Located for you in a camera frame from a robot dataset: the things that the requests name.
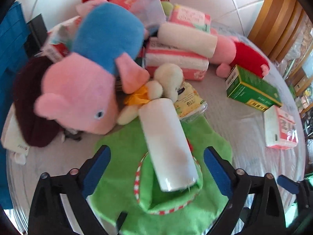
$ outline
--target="screw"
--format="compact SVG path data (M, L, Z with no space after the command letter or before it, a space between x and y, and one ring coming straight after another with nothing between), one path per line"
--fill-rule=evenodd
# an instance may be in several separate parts
M273 178L274 178L274 176L273 176L272 173L267 173L267 174L266 174L266 177L267 177L268 179L273 179Z
M238 175L243 175L243 174L245 174L245 171L244 171L243 169L237 169L237 170L236 170L236 173L237 173Z
M43 174L40 175L41 179L46 179L49 176L49 173L44 172Z
M78 174L78 172L79 172L79 169L71 169L70 171L69 171L69 173L72 175L72 176L74 176L74 175L76 175L76 174Z

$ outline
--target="dark red cloth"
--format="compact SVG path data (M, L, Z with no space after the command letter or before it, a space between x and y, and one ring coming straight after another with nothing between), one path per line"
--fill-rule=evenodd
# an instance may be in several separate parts
M231 67L234 67L236 64L238 64L242 68L251 71L258 77L263 78L261 65L266 64L267 67L269 67L267 60L253 48L242 42L235 42L235 45L237 53L235 59L230 64Z
M21 133L30 146L47 146L61 128L56 121L38 117L34 113L35 100L41 95L41 79L52 64L46 56L31 58L17 73L13 84L15 115Z

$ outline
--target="green tea box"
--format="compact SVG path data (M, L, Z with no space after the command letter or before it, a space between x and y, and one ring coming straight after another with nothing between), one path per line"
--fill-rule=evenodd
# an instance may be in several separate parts
M236 65L226 79L227 97L265 111L272 105L282 106L276 87L252 72Z

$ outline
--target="green cloth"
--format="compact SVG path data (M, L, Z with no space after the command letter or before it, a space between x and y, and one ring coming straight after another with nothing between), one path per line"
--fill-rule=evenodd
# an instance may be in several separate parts
M148 154L140 171L140 206L145 212L155 213L166 211L181 206L192 200L200 192L203 186L203 176L198 164L196 169L199 179L196 184L185 190L174 192L162 192L154 172L150 155Z
M96 145L108 145L112 157L93 195L92 209L112 225L122 211L128 216L122 225L124 235L199 235L216 219L227 203L221 195L203 161L206 147L213 146L223 159L231 162L230 144L212 130L203 116L182 123L186 138L193 146L199 162L203 187L199 195L183 209L167 215L151 215L143 211L134 196L135 173L140 160L148 151L140 121L135 119L120 131L102 138Z

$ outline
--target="red and white striped trim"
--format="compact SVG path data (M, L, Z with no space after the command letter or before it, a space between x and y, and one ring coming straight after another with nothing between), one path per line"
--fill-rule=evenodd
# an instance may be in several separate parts
M136 178L135 178L135 183L134 183L134 195L136 197L136 200L138 202L138 204L140 204L140 190L139 190L139 185L140 185L140 170L141 170L141 167L142 167L142 163L143 163L143 160L145 159L145 157L147 156L148 152L143 156L143 158L140 160L140 163L139 163L139 166L137 168L137 171L136 171ZM198 161L196 160L196 158L193 156L193 159L194 161L196 162L196 164L199 166L200 170L201 170L201 167L200 167L200 164L198 163ZM189 201L187 201L186 203L184 203L183 205L180 205L180 206L177 206L175 208L172 208L172 209L169 209L169 210L163 210L163 211L156 211L156 212L148 212L149 214L151 215L166 215L166 214L169 214L169 213L173 213L173 212L176 212L178 211L179 209L182 209L184 207L186 207L188 204L190 204L194 199L195 197L198 195L195 194Z

